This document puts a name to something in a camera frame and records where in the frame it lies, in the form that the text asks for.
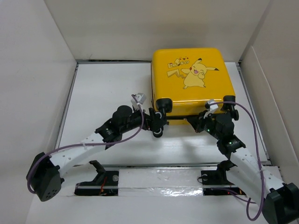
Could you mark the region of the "yellow hard-shell suitcase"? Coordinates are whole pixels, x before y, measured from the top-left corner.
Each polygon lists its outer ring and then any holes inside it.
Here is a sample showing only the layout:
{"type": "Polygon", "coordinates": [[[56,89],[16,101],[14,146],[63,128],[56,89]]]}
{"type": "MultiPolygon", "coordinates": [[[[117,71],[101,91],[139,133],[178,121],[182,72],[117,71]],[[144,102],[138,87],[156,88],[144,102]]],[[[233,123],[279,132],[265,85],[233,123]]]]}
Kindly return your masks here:
{"type": "Polygon", "coordinates": [[[204,111],[207,101],[235,96],[221,52],[216,48],[156,50],[151,62],[152,105],[172,100],[166,114],[170,125],[187,125],[186,118],[204,111]]]}

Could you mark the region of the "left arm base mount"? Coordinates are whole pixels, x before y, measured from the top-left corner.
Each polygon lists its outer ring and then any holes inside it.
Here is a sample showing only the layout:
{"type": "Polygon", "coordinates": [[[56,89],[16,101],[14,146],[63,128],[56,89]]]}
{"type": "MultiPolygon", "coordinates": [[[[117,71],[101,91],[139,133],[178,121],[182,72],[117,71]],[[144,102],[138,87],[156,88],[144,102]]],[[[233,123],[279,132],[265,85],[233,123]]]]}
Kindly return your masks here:
{"type": "Polygon", "coordinates": [[[118,196],[118,170],[105,170],[96,160],[89,161],[97,172],[92,181],[80,182],[75,186],[76,196],[118,196]]]}

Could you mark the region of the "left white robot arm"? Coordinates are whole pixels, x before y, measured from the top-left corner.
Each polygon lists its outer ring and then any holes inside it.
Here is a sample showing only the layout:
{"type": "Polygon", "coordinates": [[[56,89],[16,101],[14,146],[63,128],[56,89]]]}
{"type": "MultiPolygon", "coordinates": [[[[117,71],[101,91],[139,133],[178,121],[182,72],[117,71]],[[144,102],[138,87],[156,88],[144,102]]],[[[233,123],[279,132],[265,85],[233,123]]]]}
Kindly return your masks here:
{"type": "Polygon", "coordinates": [[[155,137],[161,137],[167,123],[166,114],[171,110],[161,106],[157,110],[149,108],[146,114],[140,104],[136,109],[119,106],[109,120],[82,142],[36,155],[26,176],[28,190],[42,202],[50,200],[62,188],[63,175],[69,169],[90,155],[130,140],[131,137],[122,138],[124,133],[137,129],[152,131],[155,137]]]}

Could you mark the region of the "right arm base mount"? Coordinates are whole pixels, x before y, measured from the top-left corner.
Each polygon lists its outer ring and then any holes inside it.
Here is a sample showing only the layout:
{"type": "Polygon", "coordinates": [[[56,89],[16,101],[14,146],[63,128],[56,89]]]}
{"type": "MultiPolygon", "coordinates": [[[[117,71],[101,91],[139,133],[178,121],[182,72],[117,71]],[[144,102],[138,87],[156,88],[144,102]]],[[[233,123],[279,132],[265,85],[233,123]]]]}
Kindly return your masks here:
{"type": "Polygon", "coordinates": [[[202,170],[201,176],[197,181],[201,183],[204,196],[228,196],[246,194],[239,188],[227,180],[226,171],[229,171],[234,164],[230,161],[223,161],[217,165],[216,170],[202,170]]]}

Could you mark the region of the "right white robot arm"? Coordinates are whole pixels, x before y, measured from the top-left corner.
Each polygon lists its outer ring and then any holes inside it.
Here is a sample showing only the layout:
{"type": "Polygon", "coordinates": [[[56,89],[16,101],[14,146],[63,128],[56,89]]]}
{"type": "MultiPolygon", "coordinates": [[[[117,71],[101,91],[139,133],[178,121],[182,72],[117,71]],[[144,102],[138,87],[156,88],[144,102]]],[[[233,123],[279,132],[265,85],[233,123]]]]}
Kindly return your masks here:
{"type": "Polygon", "coordinates": [[[270,224],[288,224],[299,218],[299,189],[274,176],[250,153],[234,134],[229,114],[205,117],[203,113],[187,121],[195,132],[207,132],[217,139],[217,148],[227,158],[217,166],[220,183],[230,182],[240,188],[252,201],[260,204],[265,220],[270,224]]]}

